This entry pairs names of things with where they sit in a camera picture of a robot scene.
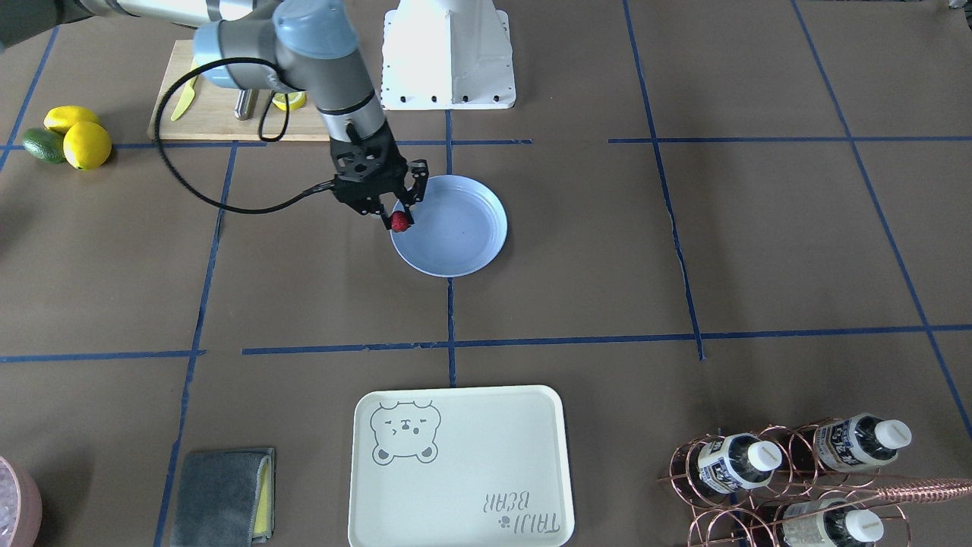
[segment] red fruit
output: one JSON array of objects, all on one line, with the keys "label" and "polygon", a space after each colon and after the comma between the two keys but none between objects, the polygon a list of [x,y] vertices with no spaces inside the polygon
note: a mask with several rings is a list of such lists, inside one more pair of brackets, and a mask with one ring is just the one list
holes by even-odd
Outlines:
[{"label": "red fruit", "polygon": [[405,215],[404,211],[395,211],[392,213],[392,232],[404,232],[408,230],[408,216]]}]

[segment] bear drawing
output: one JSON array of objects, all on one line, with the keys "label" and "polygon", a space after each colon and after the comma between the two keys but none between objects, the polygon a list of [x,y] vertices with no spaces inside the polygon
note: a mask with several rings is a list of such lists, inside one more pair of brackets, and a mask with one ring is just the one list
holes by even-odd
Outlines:
[{"label": "bear drawing", "polygon": [[419,406],[414,401],[398,402],[393,407],[382,403],[371,415],[376,445],[371,453],[375,463],[388,465],[396,457],[413,457],[429,463],[438,456],[435,431],[441,423],[438,409]]}]

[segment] bottle rack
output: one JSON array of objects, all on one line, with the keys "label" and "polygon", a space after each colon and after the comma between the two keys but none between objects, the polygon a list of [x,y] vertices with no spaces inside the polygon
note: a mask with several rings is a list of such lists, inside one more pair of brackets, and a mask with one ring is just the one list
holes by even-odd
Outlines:
[{"label": "bottle rack", "polygon": [[[659,479],[667,484],[692,511],[686,547],[712,547],[737,544],[746,547],[786,547],[777,540],[777,527],[785,520],[779,507],[825,497],[842,497],[858,509],[870,509],[885,523],[885,537],[876,546],[904,545],[911,547],[911,523],[901,505],[905,503],[935,503],[972,494],[972,480],[919,479],[873,473],[842,473],[823,466],[804,435],[813,433],[827,420],[808,423],[796,429],[769,425],[754,435],[775,443],[783,453],[785,464],[773,476],[772,482],[754,491],[742,491],[721,497],[706,497],[689,472],[693,461],[709,442],[725,438],[706,435],[678,447],[669,461],[668,475]],[[798,471],[793,455],[807,453],[813,458],[814,470]],[[832,510],[834,505],[803,514],[806,518]]]}]

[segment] yellow knife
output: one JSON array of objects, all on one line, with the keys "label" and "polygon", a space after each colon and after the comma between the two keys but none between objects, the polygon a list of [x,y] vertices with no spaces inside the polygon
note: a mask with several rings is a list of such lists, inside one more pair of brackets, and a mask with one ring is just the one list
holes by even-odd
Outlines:
[{"label": "yellow knife", "polygon": [[179,102],[176,103],[176,109],[172,111],[172,117],[169,118],[169,120],[175,122],[179,118],[182,118],[182,115],[189,110],[189,105],[191,105],[192,100],[195,99],[195,90],[192,88],[192,86],[195,85],[195,78],[196,77],[192,77],[192,79],[186,82],[186,84],[183,86],[183,92],[181,95],[179,95]]}]

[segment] white bracket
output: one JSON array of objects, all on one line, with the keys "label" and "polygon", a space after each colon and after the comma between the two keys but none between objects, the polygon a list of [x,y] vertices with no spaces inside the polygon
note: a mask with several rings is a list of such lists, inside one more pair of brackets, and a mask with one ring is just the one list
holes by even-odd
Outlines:
[{"label": "white bracket", "polygon": [[487,110],[516,102],[509,17],[492,0],[401,0],[385,14],[387,110]]}]

